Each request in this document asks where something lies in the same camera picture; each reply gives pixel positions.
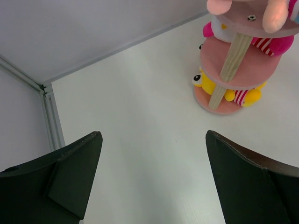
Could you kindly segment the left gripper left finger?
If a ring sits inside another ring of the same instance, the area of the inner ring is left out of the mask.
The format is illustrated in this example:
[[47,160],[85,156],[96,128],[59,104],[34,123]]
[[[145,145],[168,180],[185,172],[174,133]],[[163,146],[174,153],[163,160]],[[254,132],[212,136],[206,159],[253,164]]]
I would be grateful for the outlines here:
[[103,138],[81,139],[0,174],[2,224],[78,224],[84,219]]

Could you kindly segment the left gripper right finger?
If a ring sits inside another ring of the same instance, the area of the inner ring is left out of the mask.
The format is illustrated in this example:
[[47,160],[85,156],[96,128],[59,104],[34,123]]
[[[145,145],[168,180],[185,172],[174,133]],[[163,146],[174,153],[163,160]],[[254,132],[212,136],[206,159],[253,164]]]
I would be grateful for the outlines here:
[[297,224],[299,169],[242,147],[215,131],[206,148],[227,224]]

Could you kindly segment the yellow plush toy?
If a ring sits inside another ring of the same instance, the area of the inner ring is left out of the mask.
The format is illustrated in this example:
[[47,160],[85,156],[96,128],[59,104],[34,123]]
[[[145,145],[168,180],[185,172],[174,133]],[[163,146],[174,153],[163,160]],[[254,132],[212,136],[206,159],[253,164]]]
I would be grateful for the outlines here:
[[[216,84],[211,81],[199,67],[199,73],[192,78],[192,83],[196,87],[202,88],[210,96],[213,94]],[[250,107],[261,98],[261,89],[267,82],[250,90],[227,89],[224,98],[228,102],[235,102],[242,107]]]

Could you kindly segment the pink white panda plush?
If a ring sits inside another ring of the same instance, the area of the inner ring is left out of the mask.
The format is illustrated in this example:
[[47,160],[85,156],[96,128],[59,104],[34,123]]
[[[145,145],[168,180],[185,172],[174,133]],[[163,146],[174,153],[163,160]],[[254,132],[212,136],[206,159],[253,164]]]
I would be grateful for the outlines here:
[[[210,21],[203,27],[202,34],[205,38],[215,37],[223,42],[231,43],[235,39],[236,32],[215,20]],[[251,44],[268,56],[279,56],[292,46],[294,38],[294,35],[282,38],[254,37]]]

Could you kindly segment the boy doll blue shorts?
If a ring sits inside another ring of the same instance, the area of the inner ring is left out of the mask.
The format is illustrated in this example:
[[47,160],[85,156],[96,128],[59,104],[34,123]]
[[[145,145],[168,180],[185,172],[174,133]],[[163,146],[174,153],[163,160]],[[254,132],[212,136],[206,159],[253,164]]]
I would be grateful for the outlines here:
[[[208,0],[206,3],[209,13],[221,15],[228,12],[233,0]],[[297,0],[268,0],[263,13],[262,25],[267,33],[279,31],[287,20],[298,24],[299,2]]]

